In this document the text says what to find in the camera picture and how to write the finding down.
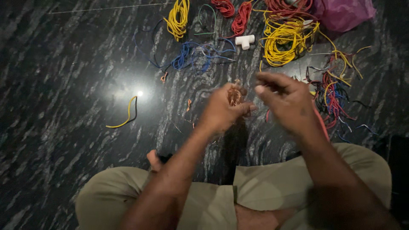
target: black marble floor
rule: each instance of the black marble floor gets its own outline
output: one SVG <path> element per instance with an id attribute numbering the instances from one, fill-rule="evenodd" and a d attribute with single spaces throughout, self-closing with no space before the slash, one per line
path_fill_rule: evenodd
<path id="1" fill-rule="evenodd" d="M 156 3 L 162 4 L 50 14 Z M 204 3 L 208 2 L 191 2 L 185 41 L 228 48 L 216 39 L 231 34 L 232 19 L 219 13 L 215 34 L 193 35 L 202 31 L 196 16 Z M 237 8 L 241 1 L 233 3 Z M 362 129 L 345 135 L 368 148 L 392 133 L 409 135 L 408 6 L 384 0 L 375 0 L 374 6 L 373 20 L 334 41 L 348 53 L 372 46 L 356 60 L 364 79 L 349 72 L 354 80 L 347 89 L 352 100 L 371 108 L 357 103 L 345 106 L 358 117 L 351 126 L 367 124 L 379 133 Z M 165 23 L 154 32 L 142 31 L 167 17 L 169 1 L 15 0 L 1 1 L 0 7 L 0 228 L 4 230 L 77 228 L 74 200 L 93 175 L 118 166 L 148 169 L 145 155 L 151 149 L 163 156 L 174 153 L 192 131 L 189 121 L 197 120 L 213 89 L 235 79 L 253 87 L 262 54 L 257 42 L 246 51 L 237 47 L 236 53 L 228 54 L 236 62 L 214 59 L 203 74 L 192 67 L 169 68 L 162 83 L 162 71 L 143 58 L 132 36 L 136 33 L 141 50 L 151 58 L 155 55 L 159 63 L 173 59 L 180 43 Z M 212 17 L 208 10 L 202 16 Z M 209 20 L 205 24 L 212 29 Z M 253 12 L 246 34 L 259 39 L 263 25 L 262 14 Z M 329 51 L 331 45 L 322 40 L 312 53 Z M 307 66 L 323 66 L 326 59 L 304 56 L 264 71 L 304 77 Z M 143 95 L 138 97 L 137 118 L 119 129 L 106 128 L 126 120 L 128 101 L 138 92 Z M 188 99 L 193 103 L 186 112 Z M 209 145 L 195 181 L 229 183 L 232 163 L 282 162 L 297 151 L 273 119 L 265 123 L 267 108 L 253 90 L 247 99 L 260 109 L 246 119 L 245 127 L 236 127 Z M 336 135 L 340 125 L 330 130 L 333 142 L 341 141 Z"/>

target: khaki pants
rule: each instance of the khaki pants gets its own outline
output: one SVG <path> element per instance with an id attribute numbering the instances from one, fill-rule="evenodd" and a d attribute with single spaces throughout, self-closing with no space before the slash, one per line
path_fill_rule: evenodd
<path id="1" fill-rule="evenodd" d="M 386 207 L 391 199 L 391 173 L 385 160 L 364 147 L 334 144 L 352 170 Z M 93 176 L 78 195 L 75 210 L 81 230 L 116 230 L 125 211 L 147 183 L 149 172 L 133 167 L 107 169 Z M 302 157 L 264 166 L 237 167 L 233 185 L 192 183 L 178 229 L 237 229 L 237 203 L 254 210 L 296 207 L 281 227 L 312 229 L 307 223 L 307 192 L 312 181 Z"/>

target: pink plastic bag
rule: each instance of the pink plastic bag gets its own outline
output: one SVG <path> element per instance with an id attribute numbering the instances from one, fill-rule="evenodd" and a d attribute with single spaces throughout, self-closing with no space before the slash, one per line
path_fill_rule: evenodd
<path id="1" fill-rule="evenodd" d="M 376 12 L 372 0 L 314 0 L 314 6 L 314 16 L 320 18 L 327 29 L 338 32 L 373 18 Z"/>

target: foot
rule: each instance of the foot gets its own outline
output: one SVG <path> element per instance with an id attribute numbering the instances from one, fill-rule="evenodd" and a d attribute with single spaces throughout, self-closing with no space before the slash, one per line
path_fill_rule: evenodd
<path id="1" fill-rule="evenodd" d="M 149 163 L 151 164 L 152 171 L 159 172 L 159 170 L 162 168 L 163 164 L 160 161 L 159 156 L 156 155 L 156 150 L 155 149 L 151 150 L 146 155 L 146 158 L 149 160 Z"/>
<path id="2" fill-rule="evenodd" d="M 276 229 L 295 213 L 293 208 L 275 211 L 256 211 L 238 204 L 234 205 L 234 209 L 236 210 L 237 230 Z"/>

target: white pvc tee connector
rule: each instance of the white pvc tee connector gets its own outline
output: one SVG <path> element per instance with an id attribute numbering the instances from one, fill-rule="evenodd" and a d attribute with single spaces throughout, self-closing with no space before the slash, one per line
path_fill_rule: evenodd
<path id="1" fill-rule="evenodd" d="M 243 50 L 248 50 L 250 48 L 250 43 L 254 42 L 254 35 L 247 35 L 236 37 L 236 45 L 241 45 Z"/>

